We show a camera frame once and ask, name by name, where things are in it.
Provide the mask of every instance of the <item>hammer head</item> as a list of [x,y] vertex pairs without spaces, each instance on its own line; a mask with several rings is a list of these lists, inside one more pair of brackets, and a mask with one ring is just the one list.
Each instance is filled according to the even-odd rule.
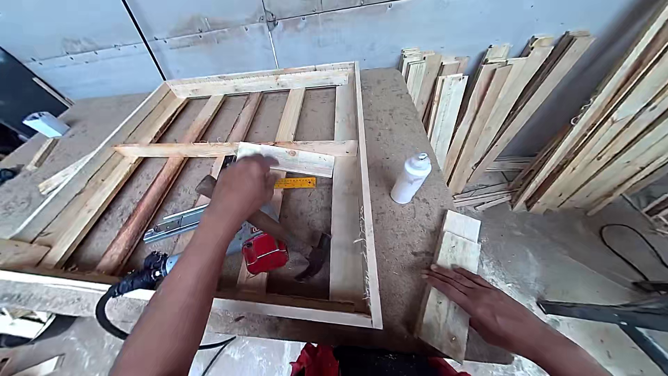
[[320,272],[329,257],[331,239],[331,235],[327,233],[320,234],[318,245],[312,247],[311,252],[306,256],[309,265],[301,273],[297,274],[295,277],[296,281],[304,282]]

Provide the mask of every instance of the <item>white bottle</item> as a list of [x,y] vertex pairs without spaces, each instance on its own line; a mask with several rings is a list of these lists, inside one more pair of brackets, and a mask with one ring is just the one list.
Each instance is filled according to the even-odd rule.
[[396,203],[409,203],[431,171],[432,163],[427,153],[418,153],[406,159],[390,197]]

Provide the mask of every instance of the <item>black metal stand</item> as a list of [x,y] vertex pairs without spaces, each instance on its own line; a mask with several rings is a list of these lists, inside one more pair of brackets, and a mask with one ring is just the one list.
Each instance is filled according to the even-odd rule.
[[618,306],[539,300],[538,306],[546,314],[618,325],[668,375],[666,350],[653,338],[638,330],[638,328],[646,328],[668,332],[668,297],[658,296]]

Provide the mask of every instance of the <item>gray wall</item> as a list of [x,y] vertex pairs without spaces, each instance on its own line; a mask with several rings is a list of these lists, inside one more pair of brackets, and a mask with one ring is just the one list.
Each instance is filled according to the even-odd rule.
[[[540,150],[656,2],[128,0],[168,79],[350,60],[390,67],[411,46],[475,62],[492,43],[511,43],[515,56],[532,35],[588,29],[600,37],[575,84],[550,98],[506,155]],[[4,1],[0,47],[72,99],[149,92],[161,81],[120,0]]]

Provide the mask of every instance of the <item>stack of wooden planks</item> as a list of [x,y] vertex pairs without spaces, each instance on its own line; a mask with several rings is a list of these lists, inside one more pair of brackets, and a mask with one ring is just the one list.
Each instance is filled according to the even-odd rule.
[[[451,58],[437,54],[434,51],[421,52],[416,47],[404,48],[401,51],[399,70],[406,81],[408,92],[411,98],[413,98],[417,113],[425,124],[425,130],[428,129],[429,123],[434,122],[438,98],[440,97],[445,77],[455,75],[462,80],[461,77],[466,69],[468,60],[468,57]],[[464,82],[460,86],[463,94],[466,79],[464,79]],[[453,109],[455,114],[458,109],[459,104]]]
[[668,163],[668,8],[663,5],[580,114],[513,182],[513,208],[594,214]]
[[511,188],[509,183],[501,183],[454,195],[452,201],[455,207],[473,206],[475,210],[483,211],[510,201],[515,191],[517,189]]
[[[499,171],[495,165],[509,165],[497,160],[499,154],[593,41],[585,31],[566,32],[555,46],[552,37],[532,37],[518,58],[508,58],[509,45],[492,45],[468,85],[466,76],[440,73],[430,114],[423,119],[453,193],[461,193],[488,169]],[[407,77],[410,64],[427,64],[432,56],[418,59],[418,54],[415,48],[402,51]],[[416,101],[418,112],[420,103]]]

